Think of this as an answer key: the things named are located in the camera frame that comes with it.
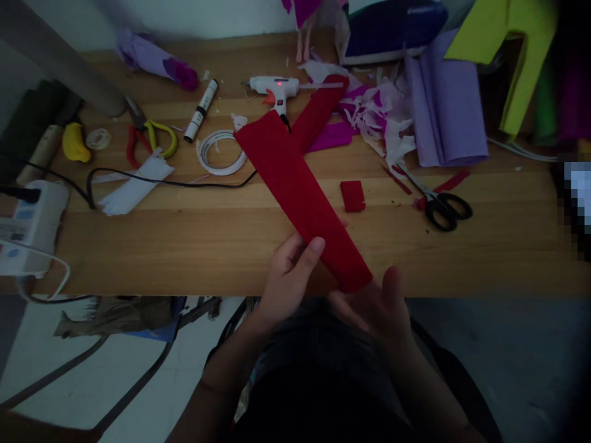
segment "red pliers handle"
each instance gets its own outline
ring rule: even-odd
[[[144,147],[148,150],[150,154],[153,152],[152,147],[150,146],[150,142],[146,140],[146,138],[143,136],[142,131],[136,129],[134,125],[129,125],[129,141],[127,142],[127,161],[136,170],[138,170],[142,166],[135,159],[135,144],[138,140],[141,144],[144,145]]]

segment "black scissors handle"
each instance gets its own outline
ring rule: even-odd
[[[468,220],[472,216],[472,206],[468,202],[457,195],[448,193],[437,194],[437,199],[448,208],[448,210],[458,220]]]
[[[457,210],[450,202],[455,202],[460,207],[460,210]],[[431,197],[427,199],[425,214],[437,229],[450,232],[457,228],[456,219],[466,220],[472,216],[472,207],[456,195],[440,193],[436,194],[436,198]],[[445,220],[446,224],[442,225],[435,217],[435,214],[438,214],[440,218]]]

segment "white power strip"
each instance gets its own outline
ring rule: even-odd
[[[18,238],[8,240],[53,255],[55,236],[60,226],[62,212],[68,205],[70,191],[59,183],[46,180],[35,180],[26,185],[26,188],[39,189],[41,195],[36,203],[18,201],[12,220],[15,225],[21,228],[21,231],[14,234]],[[26,226],[24,235],[22,233],[23,225]],[[36,278],[42,278],[49,270],[51,260],[51,257],[41,255],[30,249],[13,244],[4,244],[2,252],[0,252],[0,275],[34,275]]]

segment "white marker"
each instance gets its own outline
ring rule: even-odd
[[[193,143],[195,134],[197,134],[197,131],[199,131],[199,127],[201,126],[203,119],[207,115],[207,109],[209,108],[209,105],[211,104],[211,101],[214,98],[214,94],[216,91],[217,81],[212,80],[209,82],[209,85],[207,85],[207,89],[203,94],[203,98],[199,102],[199,106],[197,106],[195,114],[193,114],[193,118],[189,122],[189,126],[185,131],[184,139],[186,142]]]

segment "yellow-green paper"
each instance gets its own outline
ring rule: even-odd
[[[445,55],[488,64],[506,38],[523,37],[501,119],[501,130],[510,138],[519,132],[557,21],[554,0],[476,0]]]

